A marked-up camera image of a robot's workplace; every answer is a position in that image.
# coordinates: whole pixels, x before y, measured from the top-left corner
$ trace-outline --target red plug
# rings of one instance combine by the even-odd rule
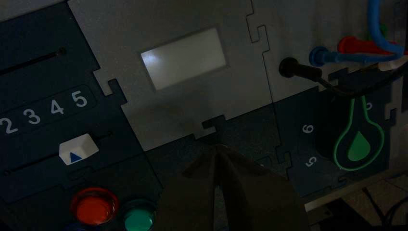
[[[388,51],[384,51],[375,45],[374,41],[362,41],[354,36],[346,36],[340,40],[337,45],[337,51],[345,54],[354,53],[370,53],[370,54],[392,54]]]

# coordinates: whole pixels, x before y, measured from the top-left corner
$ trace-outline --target white rectangular window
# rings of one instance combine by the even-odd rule
[[[141,54],[157,90],[226,65],[215,28]]]

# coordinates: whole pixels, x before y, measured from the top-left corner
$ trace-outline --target printed number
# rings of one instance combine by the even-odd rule
[[[36,119],[35,121],[29,120],[28,122],[30,124],[39,124],[41,122],[41,118],[36,115],[36,113],[32,110],[32,109],[27,109],[25,111],[23,111],[23,114],[26,116],[27,113],[30,113],[30,115],[28,116],[28,118],[34,118]]]
[[[311,157],[311,158],[309,159],[309,162],[308,162],[308,163],[305,163],[305,165],[306,165],[307,167],[311,167],[311,166],[314,165],[316,162],[317,162],[317,158],[316,158],[316,157]]]
[[[18,131],[18,128],[12,129],[12,122],[11,122],[11,120],[9,120],[9,119],[7,119],[7,118],[1,118],[1,119],[0,119],[0,126],[3,125],[3,122],[6,122],[6,123],[7,123],[6,134],[12,134],[12,133]]]
[[[314,129],[315,128],[313,127],[313,125],[304,125],[302,130],[304,133],[310,134],[313,132]]]
[[[367,103],[367,111],[371,110],[372,108],[372,103]]]
[[[72,93],[71,95],[72,95],[72,99],[74,100],[74,102],[78,102],[78,100],[82,100],[82,103],[77,103],[76,105],[78,106],[78,107],[85,107],[86,105],[87,105],[87,103],[88,103],[88,101],[87,101],[87,99],[85,99],[85,97],[83,97],[83,96],[76,96],[76,95],[78,95],[78,94],[80,94],[81,93],[81,91],[75,91],[74,93]]]
[[[51,114],[61,113],[64,114],[64,109],[61,108],[55,100],[51,101]]]

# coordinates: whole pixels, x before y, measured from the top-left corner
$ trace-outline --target red button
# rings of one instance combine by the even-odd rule
[[[79,191],[71,202],[71,211],[79,222],[101,225],[110,221],[117,212],[119,201],[107,189],[92,187]]]

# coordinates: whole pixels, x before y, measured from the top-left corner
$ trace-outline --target round button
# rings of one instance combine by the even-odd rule
[[[153,226],[153,213],[135,208],[126,213],[125,228],[127,231],[149,231]]]
[[[71,210],[83,224],[97,226],[110,221],[118,208],[117,197],[107,189],[92,187],[78,192]]]
[[[95,226],[91,227],[81,223],[74,223],[66,226],[64,231],[100,231],[100,229]]]

